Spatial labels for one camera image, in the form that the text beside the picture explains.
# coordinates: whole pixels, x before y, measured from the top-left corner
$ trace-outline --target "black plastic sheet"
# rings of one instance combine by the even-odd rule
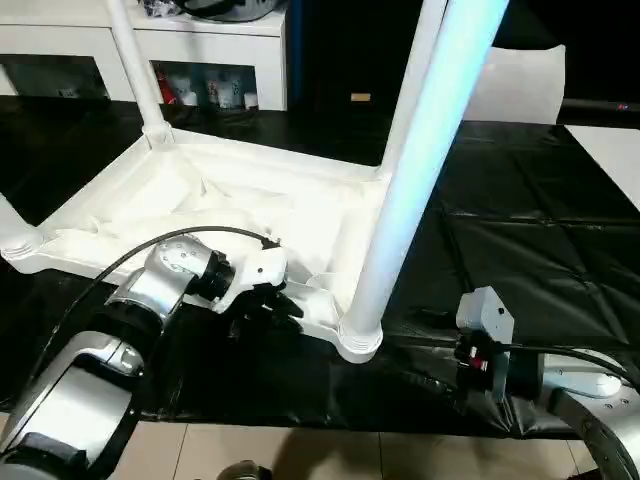
[[[1,99],[11,139],[2,191],[42,221],[139,135],[135,105]],[[260,112],[167,111],[175,126],[367,164],[380,162],[389,119]],[[55,174],[58,184],[44,190]],[[569,438],[530,402],[472,394],[463,414],[442,383],[460,296],[493,286],[516,319],[515,340],[605,348],[639,345],[640,214],[563,128],[466,123],[385,313],[385,341],[364,365],[334,348],[255,322],[229,338],[233,315],[185,306],[154,359],[150,420]],[[0,263],[0,408],[8,410],[60,316],[87,280],[21,275]],[[99,306],[102,285],[55,334],[51,358]],[[625,365],[640,364],[627,354]]]

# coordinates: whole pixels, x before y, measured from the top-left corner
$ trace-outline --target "silver robot arm segment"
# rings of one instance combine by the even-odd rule
[[[284,258],[281,248],[256,252],[241,266],[260,274],[236,278],[224,254],[195,238],[156,245],[23,395],[0,439],[0,478],[107,478],[139,418],[151,352],[184,295],[222,313],[242,291],[282,282]]]

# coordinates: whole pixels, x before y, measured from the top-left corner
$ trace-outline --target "tile floor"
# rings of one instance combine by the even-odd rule
[[[579,441],[141,423],[111,478],[213,480],[245,459],[276,480],[563,479],[595,468]]]

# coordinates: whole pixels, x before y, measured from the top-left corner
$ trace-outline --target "white cabinet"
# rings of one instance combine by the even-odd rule
[[[148,18],[129,2],[129,18],[143,57],[151,63],[250,67],[258,103],[286,110],[286,5],[247,23],[216,23],[189,15]],[[0,55],[91,57],[112,100],[134,101],[103,0],[20,0],[0,4]],[[0,68],[0,95],[16,88]],[[162,101],[160,90],[154,94]]]

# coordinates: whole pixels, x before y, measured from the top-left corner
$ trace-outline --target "black cable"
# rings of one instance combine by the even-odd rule
[[[629,373],[622,367],[614,365],[613,363],[604,360],[595,355],[591,355],[589,353],[580,352],[577,350],[571,350],[569,348],[563,347],[538,347],[532,345],[501,345],[500,349],[505,352],[529,352],[529,353],[542,353],[549,355],[561,355],[563,357],[572,357],[577,358],[579,360],[584,360],[585,362],[590,362],[595,365],[598,365],[602,368],[606,368],[611,372],[612,376],[618,377],[621,380],[626,380],[629,385],[631,385],[637,392],[640,393],[640,383],[638,383],[635,379],[629,375]]]
[[[196,232],[227,232],[227,233],[235,233],[238,235],[244,235],[245,237],[255,238],[256,240],[259,240],[262,243],[263,248],[272,248],[278,245],[276,242],[270,240],[264,235],[260,235],[259,233],[251,232],[249,230],[244,230],[242,228],[224,227],[224,226],[216,226],[216,225],[203,225],[203,226],[196,226],[196,227],[181,228],[179,230],[173,230],[163,235],[159,235],[155,238],[152,238],[151,240],[147,240],[146,242],[135,247],[133,250],[128,251],[127,253],[122,255],[120,258],[118,258],[115,262],[113,262],[111,265],[109,265],[107,268],[105,268],[96,278],[94,278],[91,281],[91,283],[87,286],[87,288],[85,288],[84,291],[76,297],[76,299],[71,303],[71,305],[67,307],[65,312],[62,314],[60,321],[51,332],[51,335],[49,336],[49,341],[47,342],[45,347],[42,349],[42,353],[38,357],[38,360],[36,361],[33,369],[31,370],[31,373],[27,381],[30,382],[38,374],[38,370],[40,369],[40,366],[44,361],[45,354],[49,350],[49,347],[51,346],[51,343],[53,342],[53,339],[56,336],[56,333],[58,332],[58,330],[60,330],[60,327],[66,322],[66,320],[69,318],[71,313],[73,313],[73,311],[77,308],[77,306],[87,297],[87,295],[89,295],[89,293],[91,293],[91,291],[100,282],[102,282],[105,278],[111,275],[120,265],[125,263],[127,260],[131,259],[133,256],[137,255],[141,251],[149,247],[152,247],[156,243],[162,242],[169,238],[177,237],[178,235],[184,235],[186,233],[196,233]]]

